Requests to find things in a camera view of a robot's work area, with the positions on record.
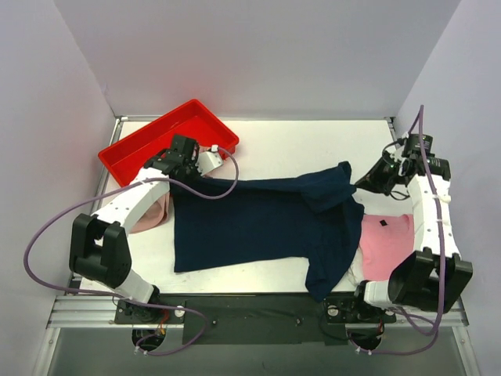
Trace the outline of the dusty pink t shirt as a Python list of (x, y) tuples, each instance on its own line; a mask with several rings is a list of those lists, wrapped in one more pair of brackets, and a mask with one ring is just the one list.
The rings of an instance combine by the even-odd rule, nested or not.
[[(144, 165), (144, 169), (148, 171), (155, 171), (156, 177), (168, 177), (163, 175), (159, 170), (147, 168), (146, 164)], [(146, 209), (144, 211), (141, 210), (142, 215), (133, 222), (131, 233), (140, 233), (150, 230), (166, 221), (168, 218), (169, 199), (170, 196), (168, 190), (154, 201), (149, 202), (149, 199)]]

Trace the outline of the navy blue t shirt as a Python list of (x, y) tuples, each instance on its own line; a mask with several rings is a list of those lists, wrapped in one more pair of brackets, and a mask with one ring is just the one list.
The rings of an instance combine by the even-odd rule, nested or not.
[(294, 178), (198, 179), (174, 189), (176, 273), (305, 258), (305, 287), (322, 301), (349, 270), (362, 234), (351, 165)]

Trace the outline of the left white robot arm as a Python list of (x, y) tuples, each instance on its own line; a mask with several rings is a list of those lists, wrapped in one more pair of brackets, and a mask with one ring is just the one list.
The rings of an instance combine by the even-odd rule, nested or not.
[(134, 300), (133, 313), (144, 323), (161, 311), (160, 292), (132, 268), (128, 235), (148, 209), (170, 190), (166, 178), (185, 182), (196, 177), (200, 146), (195, 139), (176, 135), (167, 149), (153, 155), (135, 179), (109, 204), (73, 222), (69, 267), (89, 280)]

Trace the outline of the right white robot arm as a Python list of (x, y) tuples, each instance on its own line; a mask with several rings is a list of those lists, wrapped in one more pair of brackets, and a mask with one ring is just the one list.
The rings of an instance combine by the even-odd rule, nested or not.
[(370, 193), (391, 194), (403, 185), (409, 215), (371, 215), (362, 226), (364, 281), (349, 302), (351, 315), (368, 320), (378, 309), (413, 307), (447, 313), (473, 276), (452, 233), (449, 163), (433, 154), (382, 153), (355, 184)]

